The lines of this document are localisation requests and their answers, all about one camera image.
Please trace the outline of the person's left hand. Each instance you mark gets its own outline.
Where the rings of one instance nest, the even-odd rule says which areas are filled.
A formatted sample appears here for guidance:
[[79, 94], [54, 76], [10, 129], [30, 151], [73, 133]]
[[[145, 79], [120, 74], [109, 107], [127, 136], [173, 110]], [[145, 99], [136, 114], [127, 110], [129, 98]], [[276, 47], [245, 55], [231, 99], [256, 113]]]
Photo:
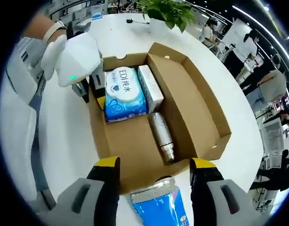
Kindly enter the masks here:
[[50, 42], [43, 54], [41, 68], [44, 71], [44, 77], [48, 81], [52, 78], [55, 66], [61, 53], [64, 51], [67, 42], [66, 35], [59, 36], [55, 41]]

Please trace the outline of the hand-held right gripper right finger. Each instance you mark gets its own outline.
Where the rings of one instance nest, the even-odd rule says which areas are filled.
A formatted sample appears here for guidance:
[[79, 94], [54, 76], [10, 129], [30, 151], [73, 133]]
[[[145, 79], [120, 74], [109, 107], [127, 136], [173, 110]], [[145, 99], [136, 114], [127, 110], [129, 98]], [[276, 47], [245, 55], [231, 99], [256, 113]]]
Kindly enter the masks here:
[[241, 226], [254, 213], [250, 198], [236, 183], [224, 179], [210, 161], [190, 159], [190, 186], [195, 226]]

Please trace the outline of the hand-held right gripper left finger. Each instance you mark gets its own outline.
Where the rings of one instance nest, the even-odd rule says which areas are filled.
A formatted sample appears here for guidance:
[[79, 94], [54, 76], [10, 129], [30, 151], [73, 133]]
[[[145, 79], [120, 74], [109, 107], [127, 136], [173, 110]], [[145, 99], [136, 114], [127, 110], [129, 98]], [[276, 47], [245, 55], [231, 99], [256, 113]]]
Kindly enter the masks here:
[[100, 159], [86, 178], [58, 197], [57, 226], [114, 226], [120, 196], [120, 157]]

